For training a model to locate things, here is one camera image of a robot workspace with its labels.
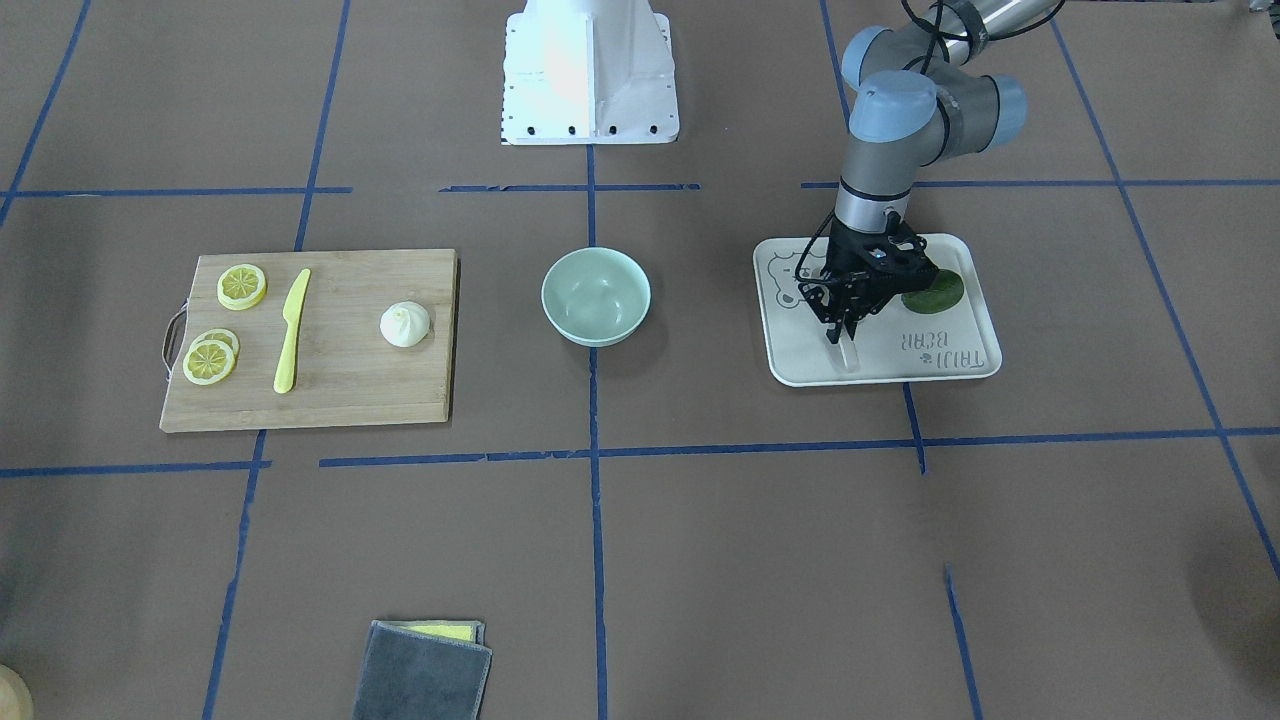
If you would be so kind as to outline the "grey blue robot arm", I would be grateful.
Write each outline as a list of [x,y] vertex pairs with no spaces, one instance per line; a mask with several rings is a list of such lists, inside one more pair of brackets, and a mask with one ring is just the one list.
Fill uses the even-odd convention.
[[826,260],[797,290],[831,343],[892,299],[932,287],[940,270],[906,223],[922,168],[1016,138],[1028,118],[1021,85],[969,76],[987,47],[1046,24],[1059,1],[933,1],[900,29],[860,31],[841,59],[855,99],[835,208],[822,223]]

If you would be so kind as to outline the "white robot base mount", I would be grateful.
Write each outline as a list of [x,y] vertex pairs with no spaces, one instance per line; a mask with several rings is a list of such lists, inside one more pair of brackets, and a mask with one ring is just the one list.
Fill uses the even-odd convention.
[[500,141],[672,143],[681,131],[669,18],[648,1],[527,1],[506,19]]

